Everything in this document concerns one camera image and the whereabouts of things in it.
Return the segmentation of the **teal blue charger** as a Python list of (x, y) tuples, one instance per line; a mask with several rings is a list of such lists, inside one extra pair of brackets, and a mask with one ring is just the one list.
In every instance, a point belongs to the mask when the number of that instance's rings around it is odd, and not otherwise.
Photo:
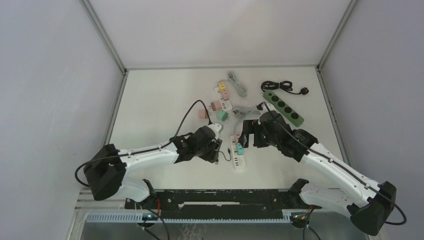
[(237, 153), (239, 156), (241, 156), (241, 155), (243, 155), (243, 154), (245, 153), (245, 149), (244, 149), (244, 147), (243, 147), (243, 145), (242, 145), (242, 144), (240, 144), (240, 143), (237, 143), (237, 144), (236, 144), (236, 153)]

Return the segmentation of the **white power strip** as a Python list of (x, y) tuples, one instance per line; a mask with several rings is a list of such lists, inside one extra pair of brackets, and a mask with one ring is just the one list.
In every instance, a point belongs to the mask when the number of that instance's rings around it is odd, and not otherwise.
[(232, 104), (230, 102), (230, 98), (229, 100), (223, 100), (222, 98), (222, 94), (221, 91), (219, 90), (219, 87), (216, 87), (214, 89), (214, 93), (218, 99), (218, 101), (220, 102), (221, 106), (222, 106), (222, 110), (229, 113), (233, 110)]
[(239, 142), (235, 142), (235, 136), (232, 135), (229, 137), (229, 143), (230, 143), (230, 155), (233, 162), (233, 167), (236, 171), (242, 171), (246, 168), (246, 161), (244, 154), (238, 155), (237, 154), (237, 147), (236, 144)]

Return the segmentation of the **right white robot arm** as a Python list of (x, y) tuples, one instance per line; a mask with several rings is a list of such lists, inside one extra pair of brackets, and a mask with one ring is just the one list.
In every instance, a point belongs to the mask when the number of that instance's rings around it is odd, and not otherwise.
[(296, 162), (308, 166), (336, 184), (324, 188), (299, 178), (288, 190), (295, 208), (305, 204), (339, 213), (355, 227), (377, 236), (395, 208), (396, 187), (388, 181), (378, 183), (345, 164), (330, 153), (316, 137), (303, 129), (291, 129), (275, 110), (265, 111), (259, 119), (244, 120), (239, 141), (253, 135), (257, 148), (275, 147)]

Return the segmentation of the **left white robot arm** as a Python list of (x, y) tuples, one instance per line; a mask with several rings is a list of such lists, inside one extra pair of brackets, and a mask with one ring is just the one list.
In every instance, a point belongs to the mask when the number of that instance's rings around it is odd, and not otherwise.
[(149, 209), (157, 200), (155, 190), (147, 179), (138, 180), (132, 175), (149, 167), (177, 164), (195, 157), (216, 162), (222, 144), (221, 130), (222, 125), (212, 123), (194, 133), (172, 137), (169, 142), (138, 149), (117, 149), (114, 144), (107, 144), (80, 168), (94, 200), (122, 197)]

